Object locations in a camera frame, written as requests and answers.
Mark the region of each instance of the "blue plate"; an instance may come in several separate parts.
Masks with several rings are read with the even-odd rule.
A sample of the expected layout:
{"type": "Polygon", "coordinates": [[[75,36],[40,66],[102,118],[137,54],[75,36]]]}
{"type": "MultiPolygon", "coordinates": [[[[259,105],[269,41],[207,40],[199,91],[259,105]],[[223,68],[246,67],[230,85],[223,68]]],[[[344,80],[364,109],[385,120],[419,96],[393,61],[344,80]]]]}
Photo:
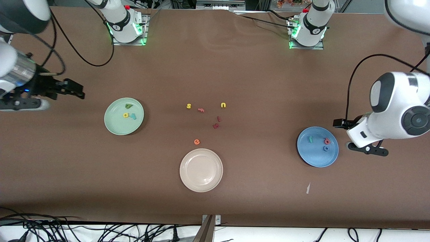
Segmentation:
{"type": "Polygon", "coordinates": [[[335,136],[325,128],[316,126],[300,133],[297,150],[301,158],[314,167],[327,167],[333,164],[339,155],[339,145],[335,136]],[[330,140],[328,145],[324,143],[326,138],[330,140]]]}

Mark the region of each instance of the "white floor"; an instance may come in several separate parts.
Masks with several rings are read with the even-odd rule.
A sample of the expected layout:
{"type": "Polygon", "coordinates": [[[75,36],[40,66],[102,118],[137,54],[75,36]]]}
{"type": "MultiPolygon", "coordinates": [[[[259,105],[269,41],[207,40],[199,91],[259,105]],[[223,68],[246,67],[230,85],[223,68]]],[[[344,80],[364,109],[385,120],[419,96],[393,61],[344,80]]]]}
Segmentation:
{"type": "MultiPolygon", "coordinates": [[[[104,225],[89,225],[91,228],[103,229],[104,225]]],[[[140,225],[140,235],[145,231],[146,225],[140,225]]],[[[187,226],[178,228],[180,238],[195,236],[199,226],[187,226]]],[[[12,239],[19,239],[26,229],[22,226],[2,226],[0,227],[0,242],[7,242],[12,239]]],[[[86,230],[84,228],[73,229],[81,242],[96,242],[102,231],[86,230]]],[[[270,228],[270,227],[223,227],[215,229],[214,242],[225,242],[233,239],[232,242],[314,242],[318,239],[323,228],[270,228]]],[[[68,242],[78,242],[69,230],[65,230],[68,242]]],[[[360,242],[375,242],[379,230],[357,229],[360,242]]],[[[138,229],[133,227],[127,230],[127,234],[137,236],[138,229]]],[[[172,239],[173,231],[168,230],[158,236],[154,241],[166,241],[172,239]]],[[[103,241],[109,241],[115,236],[111,233],[103,241]]],[[[118,237],[115,242],[129,242],[127,237],[118,237]]],[[[430,231],[428,230],[383,230],[379,242],[428,242],[430,241],[430,231]]],[[[35,235],[28,235],[26,242],[37,242],[35,235]]],[[[347,229],[328,229],[321,242],[352,242],[347,229]]]]}

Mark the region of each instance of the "green plate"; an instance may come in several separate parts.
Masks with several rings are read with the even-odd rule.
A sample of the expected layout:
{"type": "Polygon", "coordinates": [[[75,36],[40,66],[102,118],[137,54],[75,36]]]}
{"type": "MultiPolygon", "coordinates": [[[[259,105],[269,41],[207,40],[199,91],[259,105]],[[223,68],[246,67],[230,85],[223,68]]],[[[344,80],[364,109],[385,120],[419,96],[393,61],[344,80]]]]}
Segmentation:
{"type": "Polygon", "coordinates": [[[109,105],[104,113],[104,125],[113,134],[126,135],[133,133],[139,128],[143,122],[143,116],[142,104],[136,99],[124,97],[109,105]],[[129,117],[124,118],[124,113],[128,113],[129,117]]]}

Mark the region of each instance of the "white plate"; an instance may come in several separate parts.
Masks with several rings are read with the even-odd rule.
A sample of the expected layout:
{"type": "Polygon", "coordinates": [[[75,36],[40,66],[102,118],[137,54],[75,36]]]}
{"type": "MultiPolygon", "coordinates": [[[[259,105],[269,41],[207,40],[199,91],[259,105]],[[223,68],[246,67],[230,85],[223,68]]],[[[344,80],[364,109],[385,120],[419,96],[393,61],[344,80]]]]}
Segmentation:
{"type": "Polygon", "coordinates": [[[222,178],[221,159],[210,149],[195,149],[181,162],[179,173],[184,185],[195,192],[214,189],[222,178]]]}

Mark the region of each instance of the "silver metal cylinder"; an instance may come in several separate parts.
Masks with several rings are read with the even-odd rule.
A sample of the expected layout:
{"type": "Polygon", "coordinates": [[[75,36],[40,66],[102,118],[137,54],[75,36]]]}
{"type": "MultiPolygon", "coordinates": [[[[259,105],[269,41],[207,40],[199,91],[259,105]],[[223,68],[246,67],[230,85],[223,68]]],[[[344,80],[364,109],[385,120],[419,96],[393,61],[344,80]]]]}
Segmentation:
{"type": "Polygon", "coordinates": [[[1,79],[20,87],[33,78],[36,72],[36,64],[23,53],[17,51],[17,54],[18,58],[14,67],[1,79]]]}

